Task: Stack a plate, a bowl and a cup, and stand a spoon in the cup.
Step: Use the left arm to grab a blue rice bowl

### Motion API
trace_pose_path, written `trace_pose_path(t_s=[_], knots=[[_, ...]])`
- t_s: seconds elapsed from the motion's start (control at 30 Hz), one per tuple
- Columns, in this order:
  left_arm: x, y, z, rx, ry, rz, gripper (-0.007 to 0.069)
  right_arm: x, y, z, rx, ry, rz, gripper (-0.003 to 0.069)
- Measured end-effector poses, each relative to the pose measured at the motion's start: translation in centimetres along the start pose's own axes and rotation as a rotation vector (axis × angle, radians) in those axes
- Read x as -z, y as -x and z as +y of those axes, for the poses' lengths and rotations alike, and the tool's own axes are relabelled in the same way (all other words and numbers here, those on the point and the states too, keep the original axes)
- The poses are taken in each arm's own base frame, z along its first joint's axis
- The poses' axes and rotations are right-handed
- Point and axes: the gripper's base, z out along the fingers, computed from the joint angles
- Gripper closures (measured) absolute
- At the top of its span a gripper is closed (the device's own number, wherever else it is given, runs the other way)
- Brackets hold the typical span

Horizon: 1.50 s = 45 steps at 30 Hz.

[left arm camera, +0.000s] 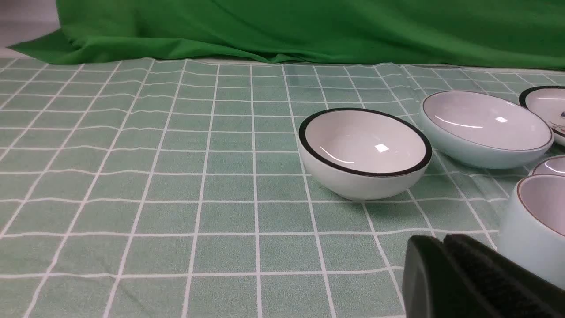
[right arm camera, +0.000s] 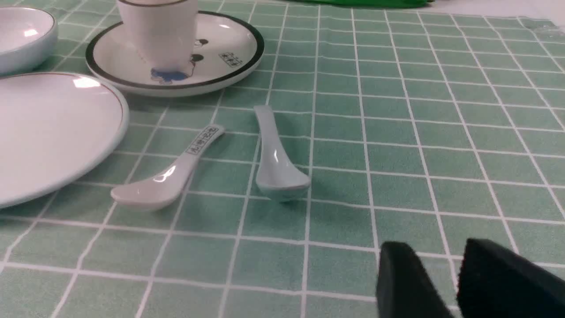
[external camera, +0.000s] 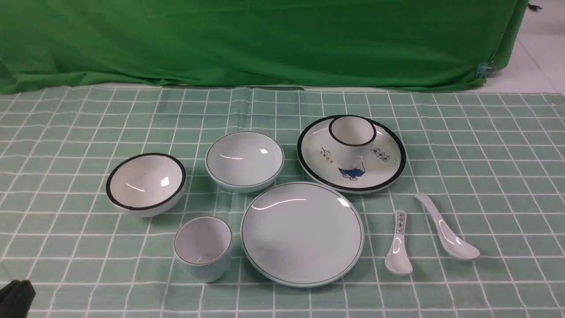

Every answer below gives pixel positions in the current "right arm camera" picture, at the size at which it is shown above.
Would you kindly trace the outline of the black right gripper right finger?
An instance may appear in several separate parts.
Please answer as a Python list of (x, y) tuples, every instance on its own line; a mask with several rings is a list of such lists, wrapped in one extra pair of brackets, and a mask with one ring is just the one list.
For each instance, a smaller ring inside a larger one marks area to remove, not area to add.
[(468, 238), (456, 300), (464, 318), (562, 318), (565, 284), (492, 240)]

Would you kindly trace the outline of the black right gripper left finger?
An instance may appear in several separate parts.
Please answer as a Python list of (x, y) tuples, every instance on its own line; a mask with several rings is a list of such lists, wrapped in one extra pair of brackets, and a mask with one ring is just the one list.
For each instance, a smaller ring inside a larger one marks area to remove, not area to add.
[(452, 318), (416, 252), (404, 242), (380, 247), (376, 283), (380, 318)]

